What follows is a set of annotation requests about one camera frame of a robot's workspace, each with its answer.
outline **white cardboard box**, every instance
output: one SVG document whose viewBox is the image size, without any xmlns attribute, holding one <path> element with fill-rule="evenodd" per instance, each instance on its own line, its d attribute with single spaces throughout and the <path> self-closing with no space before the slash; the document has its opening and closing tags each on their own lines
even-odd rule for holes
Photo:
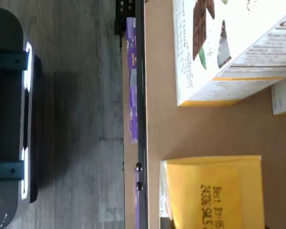
<svg viewBox="0 0 286 229">
<path fill-rule="evenodd" d="M 173 14 L 178 105 L 234 104 L 286 77 L 286 0 L 173 0 Z"/>
<path fill-rule="evenodd" d="M 272 85 L 272 108 L 274 115 L 286 115 L 286 78 Z"/>
</svg>

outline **screw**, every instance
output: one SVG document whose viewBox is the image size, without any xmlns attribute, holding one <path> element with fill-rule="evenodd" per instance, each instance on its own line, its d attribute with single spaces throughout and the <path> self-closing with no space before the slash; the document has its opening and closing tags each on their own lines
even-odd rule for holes
<svg viewBox="0 0 286 229">
<path fill-rule="evenodd" d="M 140 162 L 138 162 L 136 165 L 135 165 L 135 170 L 137 171 L 142 171 L 142 164 Z"/>
<path fill-rule="evenodd" d="M 140 181 L 137 182 L 136 188 L 137 188 L 138 191 L 142 191 L 143 190 L 143 186 L 142 186 L 142 183 Z"/>
</svg>

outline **green leaf illustration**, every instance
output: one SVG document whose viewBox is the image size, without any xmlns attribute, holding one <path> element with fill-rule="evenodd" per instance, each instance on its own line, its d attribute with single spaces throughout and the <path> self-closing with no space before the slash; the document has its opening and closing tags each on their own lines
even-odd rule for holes
<svg viewBox="0 0 286 229">
<path fill-rule="evenodd" d="M 202 64 L 203 68 L 206 69 L 206 62 L 205 62 L 205 55 L 204 55 L 203 47 L 201 47 L 201 49 L 199 51 L 199 59 L 200 59 L 200 62 Z"/>
</svg>

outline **wooden floor plank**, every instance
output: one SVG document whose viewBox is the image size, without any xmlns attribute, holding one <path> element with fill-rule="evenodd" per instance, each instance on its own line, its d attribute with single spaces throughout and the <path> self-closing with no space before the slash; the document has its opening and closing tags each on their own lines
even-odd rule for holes
<svg viewBox="0 0 286 229">
<path fill-rule="evenodd" d="M 43 63 L 41 191 L 10 229 L 124 228 L 122 63 L 110 0 L 0 0 Z"/>
</svg>

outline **brown cardboard surface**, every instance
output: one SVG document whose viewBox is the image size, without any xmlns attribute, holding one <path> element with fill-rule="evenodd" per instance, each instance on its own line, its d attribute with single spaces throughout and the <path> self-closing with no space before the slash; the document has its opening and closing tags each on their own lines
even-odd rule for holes
<svg viewBox="0 0 286 229">
<path fill-rule="evenodd" d="M 138 161 L 138 144 L 130 144 L 128 132 L 129 76 L 127 70 L 126 39 L 123 38 L 123 116 L 124 116 L 124 189 L 125 229 L 135 228 L 135 164 Z"/>
<path fill-rule="evenodd" d="M 266 224 L 286 228 L 286 117 L 267 88 L 228 107 L 177 107 L 172 0 L 145 4 L 149 228 L 159 228 L 160 161 L 262 155 Z"/>
</svg>

